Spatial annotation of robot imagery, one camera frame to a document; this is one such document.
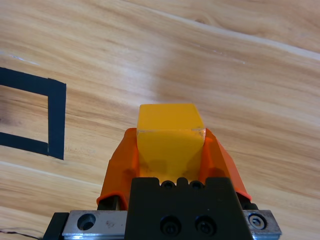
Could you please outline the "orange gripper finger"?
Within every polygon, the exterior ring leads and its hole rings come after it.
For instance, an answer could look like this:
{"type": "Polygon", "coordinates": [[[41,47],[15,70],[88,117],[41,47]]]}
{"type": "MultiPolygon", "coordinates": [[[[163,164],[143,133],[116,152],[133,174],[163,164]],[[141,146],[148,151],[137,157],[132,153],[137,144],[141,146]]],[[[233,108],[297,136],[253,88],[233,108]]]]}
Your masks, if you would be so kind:
{"type": "Polygon", "coordinates": [[[108,162],[100,197],[96,202],[100,204],[109,197],[118,196],[120,209],[127,210],[132,180],[137,177],[139,177],[137,129],[129,128],[108,162]]]}
{"type": "Polygon", "coordinates": [[[252,203],[252,197],[247,193],[234,160],[209,129],[205,130],[199,181],[204,183],[207,178],[229,178],[242,209],[258,209],[257,205],[252,203]]]}

